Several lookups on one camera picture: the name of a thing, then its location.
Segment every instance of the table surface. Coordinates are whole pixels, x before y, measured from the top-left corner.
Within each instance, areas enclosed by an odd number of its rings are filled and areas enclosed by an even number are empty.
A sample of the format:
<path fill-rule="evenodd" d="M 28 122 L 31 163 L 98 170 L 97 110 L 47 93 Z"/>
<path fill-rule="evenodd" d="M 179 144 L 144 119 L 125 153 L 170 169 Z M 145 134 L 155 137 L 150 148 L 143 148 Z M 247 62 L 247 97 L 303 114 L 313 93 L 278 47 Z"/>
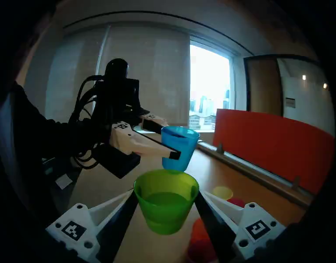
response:
<path fill-rule="evenodd" d="M 161 158 L 142 157 L 140 164 L 122 179 L 116 178 L 101 165 L 83 170 L 68 207 L 76 203 L 83 203 L 88 208 L 101 204 L 131 189 L 141 174 L 162 168 Z M 200 190 L 212 192 L 216 186 L 229 187 L 234 193 L 233 197 L 245 203 L 257 203 L 285 226 L 298 222 L 305 213 L 301 207 L 199 150 L 195 150 L 186 173 L 196 178 Z M 199 217 L 193 205 L 180 231 L 161 236 L 147 227 L 141 209 L 137 206 L 115 262 L 184 262 L 192 225 Z"/>

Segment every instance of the person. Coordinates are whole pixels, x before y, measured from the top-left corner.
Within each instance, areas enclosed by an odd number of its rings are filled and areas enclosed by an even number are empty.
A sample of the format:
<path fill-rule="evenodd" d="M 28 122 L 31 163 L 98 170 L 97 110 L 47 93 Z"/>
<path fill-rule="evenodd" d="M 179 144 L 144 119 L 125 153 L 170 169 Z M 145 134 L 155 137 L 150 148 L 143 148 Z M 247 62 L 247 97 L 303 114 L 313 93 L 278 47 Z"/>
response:
<path fill-rule="evenodd" d="M 47 227 L 59 217 L 59 213 L 43 174 L 42 158 L 71 157 L 85 152 L 99 142 L 99 138 L 106 138 L 108 131 L 90 119 L 71 124 L 47 120 L 15 81 L 28 53 L 55 11 L 54 5 L 44 8 L 46 10 L 40 12 L 40 17 L 25 22 L 26 29 L 32 24 L 34 26 L 17 36 L 21 44 L 15 45 L 15 49 L 13 44 L 10 47 L 12 63 L 7 66 L 10 70 L 3 73 L 5 82 L 0 89 L 0 157 L 20 201 Z"/>

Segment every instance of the plastic cup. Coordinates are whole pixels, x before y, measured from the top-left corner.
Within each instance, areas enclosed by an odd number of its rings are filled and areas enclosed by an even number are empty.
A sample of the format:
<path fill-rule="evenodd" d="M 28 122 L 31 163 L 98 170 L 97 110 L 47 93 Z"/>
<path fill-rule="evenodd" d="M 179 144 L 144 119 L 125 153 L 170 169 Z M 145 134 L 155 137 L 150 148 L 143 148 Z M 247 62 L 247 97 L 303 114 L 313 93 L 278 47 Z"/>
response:
<path fill-rule="evenodd" d="M 148 227 L 160 235 L 174 234 L 182 227 L 199 192 L 195 178 L 175 170 L 154 170 L 134 183 Z"/>
<path fill-rule="evenodd" d="M 164 169 L 185 171 L 196 148 L 200 134 L 184 127 L 162 128 L 162 143 L 181 152 L 179 160 L 162 158 Z"/>

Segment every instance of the red partition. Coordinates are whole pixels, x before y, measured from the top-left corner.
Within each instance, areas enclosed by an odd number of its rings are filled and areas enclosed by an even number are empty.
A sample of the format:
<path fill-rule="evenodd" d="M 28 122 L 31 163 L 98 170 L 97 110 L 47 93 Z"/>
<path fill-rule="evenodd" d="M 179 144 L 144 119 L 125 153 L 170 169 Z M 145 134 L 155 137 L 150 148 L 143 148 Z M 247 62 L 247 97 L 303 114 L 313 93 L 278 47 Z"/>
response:
<path fill-rule="evenodd" d="M 213 144 L 317 193 L 332 163 L 334 137 L 309 124 L 271 114 L 217 110 Z"/>

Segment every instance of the window blind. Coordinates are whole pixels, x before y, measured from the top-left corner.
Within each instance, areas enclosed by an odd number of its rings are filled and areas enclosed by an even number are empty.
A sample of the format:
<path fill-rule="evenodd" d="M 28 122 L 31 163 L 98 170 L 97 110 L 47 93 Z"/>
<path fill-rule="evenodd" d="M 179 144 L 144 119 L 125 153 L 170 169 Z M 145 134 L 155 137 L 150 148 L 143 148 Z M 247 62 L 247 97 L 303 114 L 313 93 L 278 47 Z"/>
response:
<path fill-rule="evenodd" d="M 154 25 L 114 24 L 101 56 L 99 74 L 107 63 L 122 58 L 128 78 L 140 81 L 141 107 L 163 117 L 169 125 L 188 125 L 189 35 Z"/>

